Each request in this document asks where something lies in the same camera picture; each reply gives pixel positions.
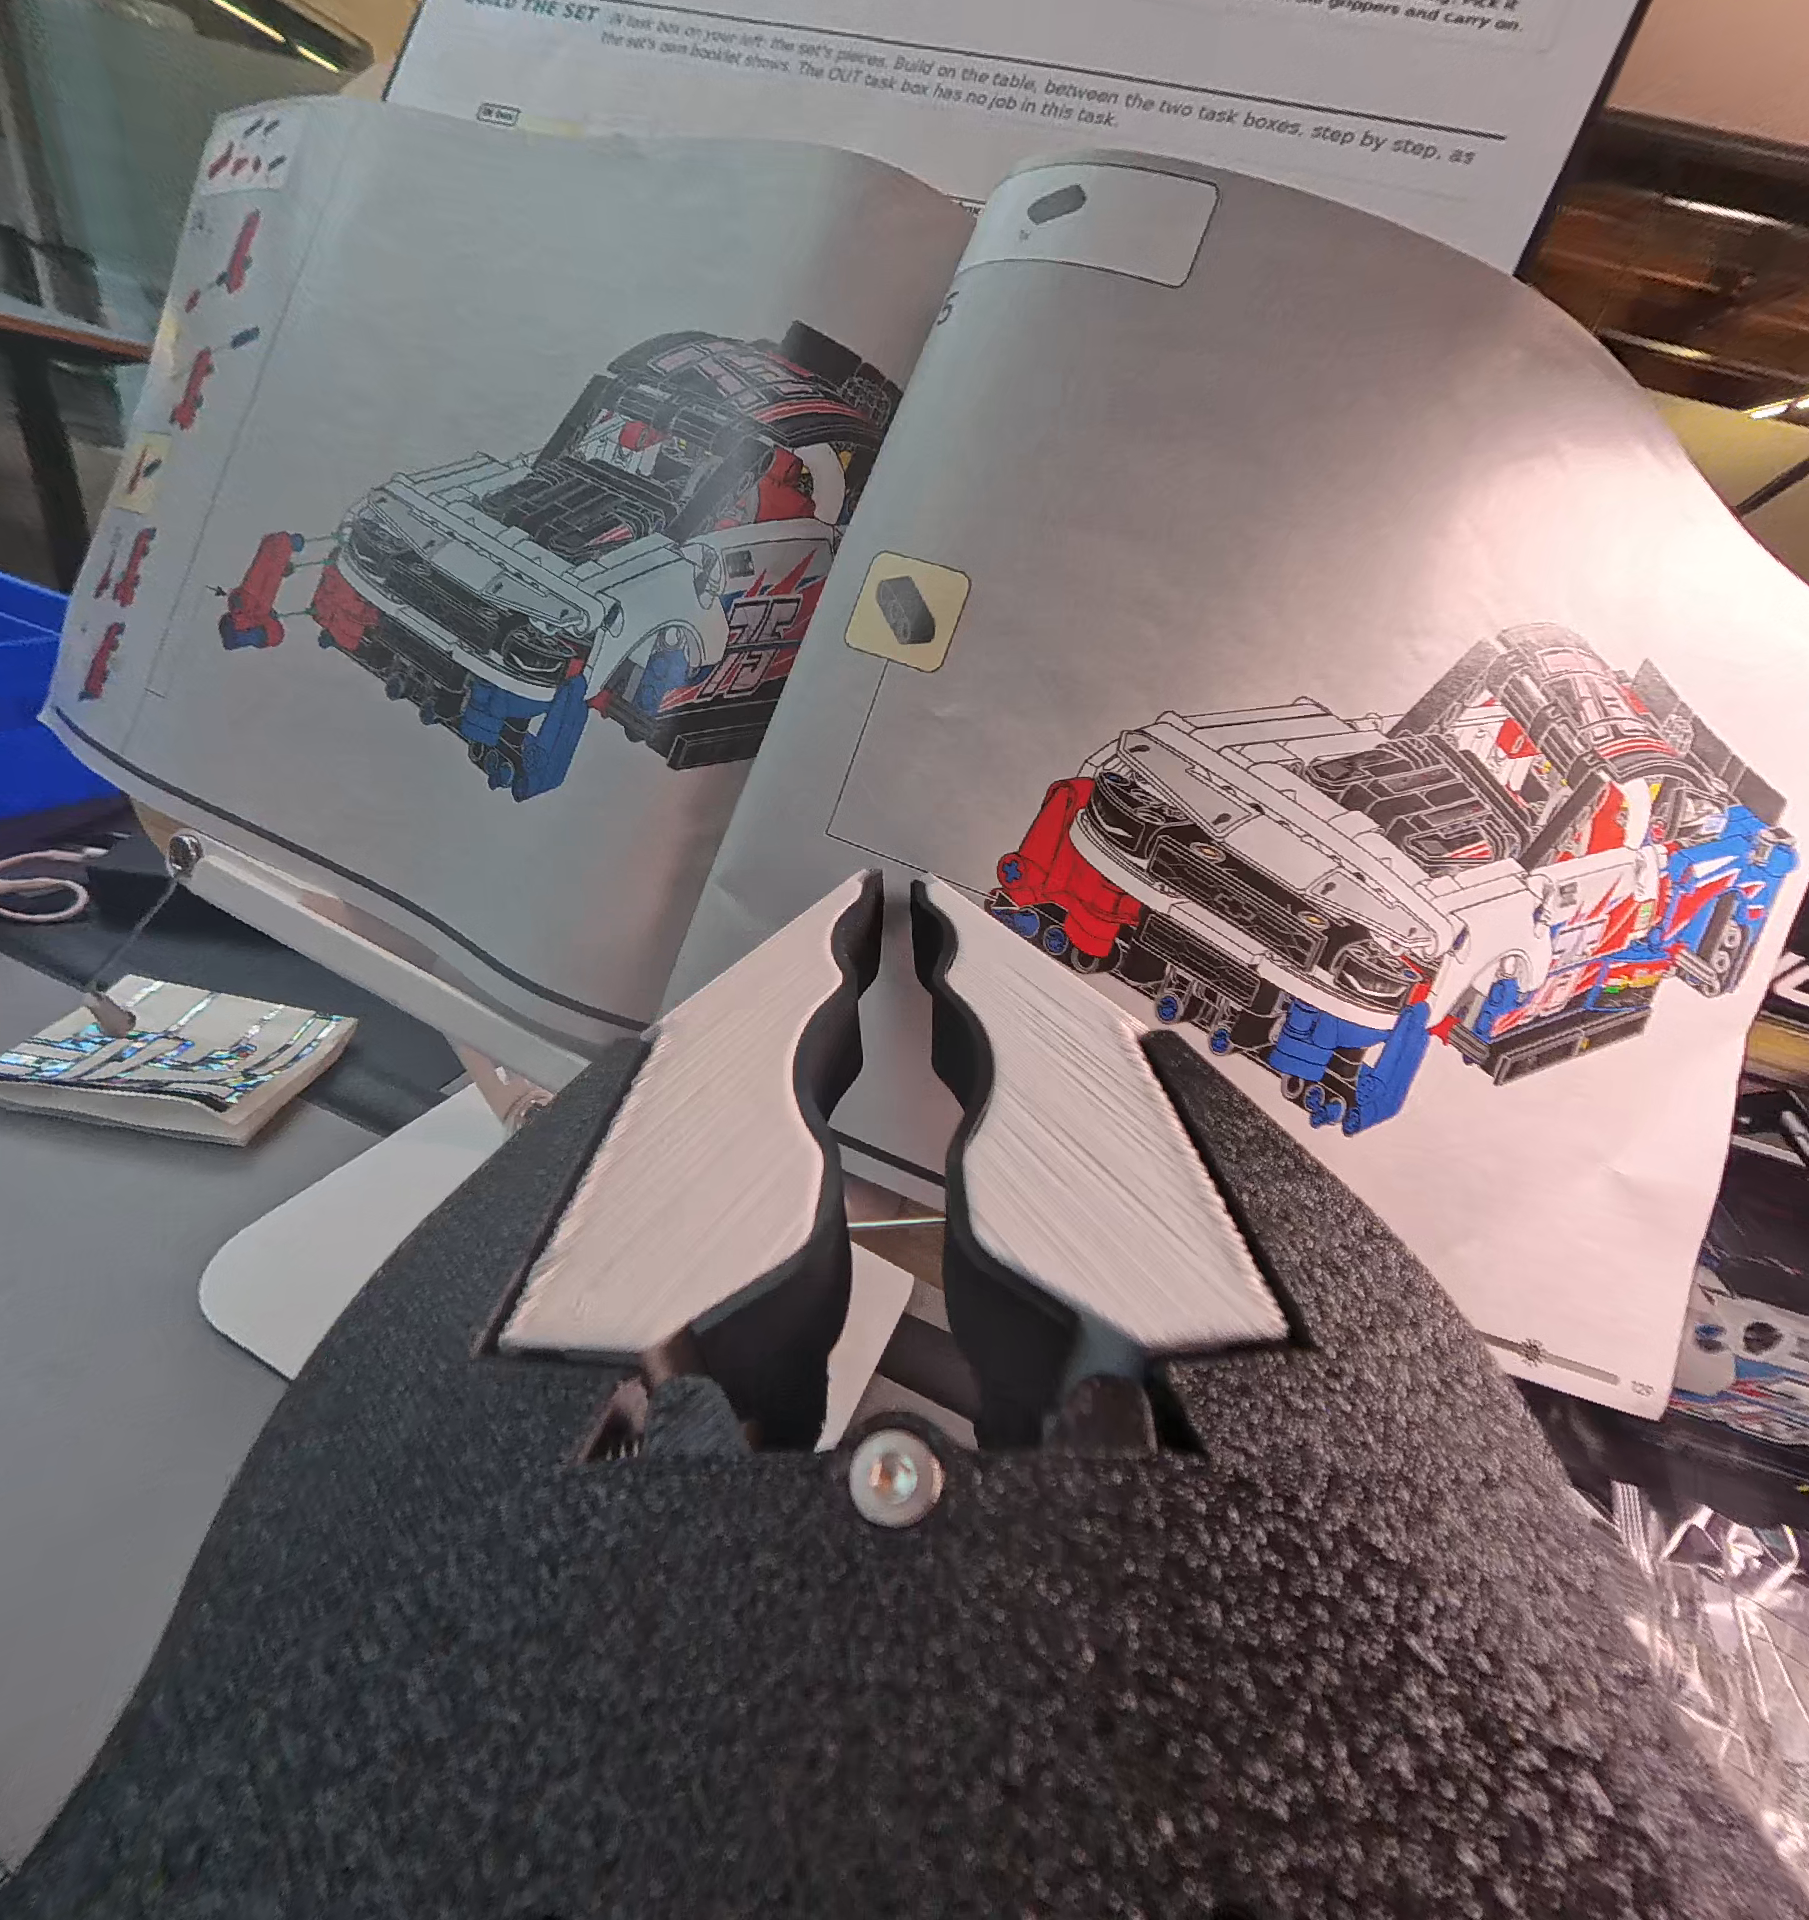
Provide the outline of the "grey desk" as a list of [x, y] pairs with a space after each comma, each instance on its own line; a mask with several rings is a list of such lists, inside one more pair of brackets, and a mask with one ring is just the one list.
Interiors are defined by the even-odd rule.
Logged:
[[[0, 1052], [75, 990], [0, 955]], [[202, 1273], [278, 1205], [340, 1201], [375, 1265], [498, 1140], [456, 1093], [389, 1140], [298, 1103], [247, 1150], [0, 1109], [0, 1862], [27, 1858], [124, 1715], [283, 1378], [199, 1305]]]

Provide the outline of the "white book stand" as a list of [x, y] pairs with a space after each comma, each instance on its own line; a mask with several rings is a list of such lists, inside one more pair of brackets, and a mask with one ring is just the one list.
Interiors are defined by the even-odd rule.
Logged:
[[[579, 1187], [592, 1150], [605, 1138], [621, 1098], [645, 1063], [652, 1030], [623, 1050], [606, 1054], [574, 1087], [601, 1102], [602, 1113], [579, 1164], [558, 1172], [550, 1203], [529, 1203], [529, 1247], [509, 1256], [500, 1300], [480, 1333], [480, 1350], [534, 1364], [597, 1364], [640, 1380], [621, 1390], [627, 1433], [637, 1431], [645, 1397], [672, 1378], [703, 1376], [696, 1350], [684, 1344], [654, 1362], [597, 1362], [554, 1354], [505, 1354], [503, 1322], [518, 1300], [532, 1262]], [[233, 1346], [295, 1378], [314, 1355], [321, 1338], [363, 1290], [371, 1273], [419, 1231], [464, 1176], [490, 1160], [506, 1127], [524, 1123], [543, 1093], [513, 1080], [505, 1070], [470, 1055], [474, 1088], [453, 1095], [427, 1117], [402, 1129], [356, 1162], [320, 1181], [307, 1196], [267, 1214], [242, 1231], [209, 1263], [199, 1284], [199, 1305], [210, 1326]], [[852, 1423], [892, 1333], [914, 1295], [914, 1278], [900, 1267], [852, 1247], [851, 1298], [842, 1333], [827, 1359], [824, 1385], [722, 1385], [728, 1405], [742, 1418], [753, 1442], [775, 1447], [837, 1444]]]

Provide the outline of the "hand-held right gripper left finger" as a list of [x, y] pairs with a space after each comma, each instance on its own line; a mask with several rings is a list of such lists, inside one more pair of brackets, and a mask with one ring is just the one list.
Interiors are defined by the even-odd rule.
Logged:
[[864, 1070], [884, 878], [837, 884], [652, 1030], [498, 1346], [824, 1385], [851, 1298], [830, 1120]]

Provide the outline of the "clear plastic bag pile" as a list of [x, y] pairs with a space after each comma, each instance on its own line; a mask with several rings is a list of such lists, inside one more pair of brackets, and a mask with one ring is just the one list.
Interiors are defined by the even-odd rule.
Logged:
[[1664, 1522], [1625, 1482], [1583, 1504], [1629, 1568], [1621, 1613], [1690, 1747], [1809, 1896], [1809, 1574], [1798, 1536], [1710, 1508]]

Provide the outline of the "black power adapter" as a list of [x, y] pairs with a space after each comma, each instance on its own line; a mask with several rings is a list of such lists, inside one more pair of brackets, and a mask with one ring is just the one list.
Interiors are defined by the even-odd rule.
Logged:
[[142, 830], [122, 836], [109, 852], [88, 861], [83, 883], [100, 923], [120, 931], [130, 928], [182, 887], [164, 849]]

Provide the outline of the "folded sticker sheet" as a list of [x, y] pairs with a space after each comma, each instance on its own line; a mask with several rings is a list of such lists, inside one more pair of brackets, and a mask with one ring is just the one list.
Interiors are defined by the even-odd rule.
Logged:
[[124, 976], [0, 1054], [0, 1107], [245, 1148], [334, 1068], [356, 1019]]

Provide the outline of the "blue plastic bin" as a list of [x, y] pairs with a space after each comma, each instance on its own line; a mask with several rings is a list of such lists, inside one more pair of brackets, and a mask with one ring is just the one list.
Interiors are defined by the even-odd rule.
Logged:
[[0, 822], [122, 798], [39, 719], [65, 616], [65, 595], [0, 571]]

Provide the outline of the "white printed instruction sheet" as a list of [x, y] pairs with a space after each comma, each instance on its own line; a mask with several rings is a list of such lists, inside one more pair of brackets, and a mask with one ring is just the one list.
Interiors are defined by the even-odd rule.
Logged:
[[532, 131], [786, 139], [966, 204], [1130, 151], [1516, 271], [1634, 2], [425, 2], [385, 100]]

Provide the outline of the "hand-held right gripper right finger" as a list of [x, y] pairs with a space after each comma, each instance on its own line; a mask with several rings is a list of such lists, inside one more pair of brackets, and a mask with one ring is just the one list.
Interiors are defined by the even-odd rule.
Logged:
[[1142, 1378], [1291, 1322], [1142, 1026], [941, 881], [914, 884], [946, 1160], [951, 1326], [987, 1390]]

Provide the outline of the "toy car instruction booklet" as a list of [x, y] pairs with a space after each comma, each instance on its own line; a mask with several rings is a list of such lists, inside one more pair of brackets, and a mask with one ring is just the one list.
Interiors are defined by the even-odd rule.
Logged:
[[1465, 253], [1193, 160], [292, 100], [199, 160], [44, 722], [534, 1085], [884, 878], [830, 1134], [946, 1203], [941, 881], [1672, 1404], [1809, 889], [1809, 590]]

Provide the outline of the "black toy car set box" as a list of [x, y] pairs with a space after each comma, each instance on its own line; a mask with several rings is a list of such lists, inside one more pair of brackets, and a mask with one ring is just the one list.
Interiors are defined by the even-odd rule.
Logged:
[[1746, 1048], [1672, 1408], [1809, 1452], [1809, 890]]

